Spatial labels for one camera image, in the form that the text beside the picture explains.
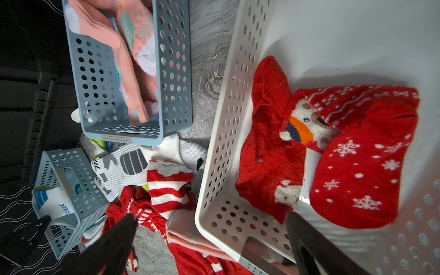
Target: blue and white sock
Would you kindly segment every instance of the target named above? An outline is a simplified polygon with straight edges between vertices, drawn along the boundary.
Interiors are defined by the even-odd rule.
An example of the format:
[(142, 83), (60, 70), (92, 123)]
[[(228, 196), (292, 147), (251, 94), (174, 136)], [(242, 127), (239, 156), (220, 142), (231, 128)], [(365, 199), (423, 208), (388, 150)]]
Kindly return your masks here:
[(70, 199), (61, 187), (47, 190), (34, 190), (33, 196), (37, 202), (37, 212), (40, 217), (49, 215), (52, 220), (73, 214)]

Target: snowflake pattern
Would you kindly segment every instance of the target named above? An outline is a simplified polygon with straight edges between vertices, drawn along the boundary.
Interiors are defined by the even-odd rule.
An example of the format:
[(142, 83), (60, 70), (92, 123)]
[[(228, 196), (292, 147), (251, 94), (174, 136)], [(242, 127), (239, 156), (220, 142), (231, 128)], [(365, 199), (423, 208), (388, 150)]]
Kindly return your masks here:
[(360, 147), (360, 144), (354, 144), (353, 140), (349, 140), (346, 144), (338, 144), (338, 149), (333, 150), (333, 152), (338, 152), (341, 154), (341, 157), (345, 157), (347, 154), (357, 154), (356, 148)]
[(335, 180), (331, 180), (330, 182), (326, 182), (326, 184), (324, 184), (324, 187), (327, 188), (328, 190), (331, 190), (332, 188), (338, 188), (339, 182), (335, 181)]
[(361, 199), (354, 198), (353, 201), (355, 202), (353, 207), (367, 210), (380, 210), (377, 206), (382, 204), (382, 202), (373, 201), (370, 196), (365, 196)]
[(399, 150), (402, 147), (402, 144), (403, 143), (399, 142), (394, 146), (387, 146), (384, 152), (395, 153), (397, 152), (397, 150)]
[(382, 164), (385, 170), (390, 169), (391, 171), (396, 170), (400, 167), (400, 161), (395, 161), (393, 159), (389, 161), (385, 161), (385, 163)]

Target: marble floor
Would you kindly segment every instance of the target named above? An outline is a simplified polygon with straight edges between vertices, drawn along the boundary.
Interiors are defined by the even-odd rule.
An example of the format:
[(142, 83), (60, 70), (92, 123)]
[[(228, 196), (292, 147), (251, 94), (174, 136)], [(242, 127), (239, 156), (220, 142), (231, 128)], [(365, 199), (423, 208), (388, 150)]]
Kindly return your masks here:
[[(208, 148), (223, 80), (239, 0), (189, 0), (193, 125), (179, 132), (181, 139)], [(93, 146), (82, 136), (89, 158)], [(130, 275), (177, 274), (176, 262), (160, 232), (138, 227), (133, 246), (138, 271)]]

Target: fuzzy red sock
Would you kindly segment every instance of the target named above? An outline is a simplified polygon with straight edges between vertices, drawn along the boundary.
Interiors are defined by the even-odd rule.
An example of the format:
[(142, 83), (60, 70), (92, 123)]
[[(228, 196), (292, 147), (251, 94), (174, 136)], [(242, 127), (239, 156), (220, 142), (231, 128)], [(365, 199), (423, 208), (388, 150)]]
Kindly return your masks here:
[[(313, 209), (345, 228), (378, 228), (393, 222), (403, 158), (418, 121), (417, 90), (369, 85), (298, 90), (288, 110), (301, 100), (329, 129), (308, 145), (325, 149), (310, 193)], [(282, 126), (290, 133), (287, 137), (305, 143), (307, 133), (301, 127), (288, 131), (287, 120)], [(341, 131), (334, 138), (332, 127)]]
[(279, 137), (292, 95), (272, 56), (258, 65), (252, 86), (252, 128), (243, 144), (235, 187), (254, 207), (283, 223), (301, 191), (306, 148)]

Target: light blue plastic basket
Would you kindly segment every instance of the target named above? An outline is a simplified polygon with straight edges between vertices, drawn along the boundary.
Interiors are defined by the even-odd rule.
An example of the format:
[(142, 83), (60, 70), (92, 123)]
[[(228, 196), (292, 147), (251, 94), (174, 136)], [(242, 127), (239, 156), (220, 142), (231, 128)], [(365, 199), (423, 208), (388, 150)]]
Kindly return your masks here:
[[(42, 153), (35, 188), (61, 186), (73, 206), (73, 214), (57, 220), (70, 224), (75, 229), (51, 225), (45, 231), (57, 260), (78, 245), (84, 231), (105, 214), (110, 204), (93, 181), (95, 176), (90, 161), (81, 148)], [(37, 217), (41, 218), (34, 197), (32, 206)]]
[(81, 126), (88, 138), (156, 146), (164, 136), (191, 127), (188, 0), (153, 0), (153, 14), (159, 118), (139, 126), (130, 125), (112, 48), (71, 32), (65, 19)]

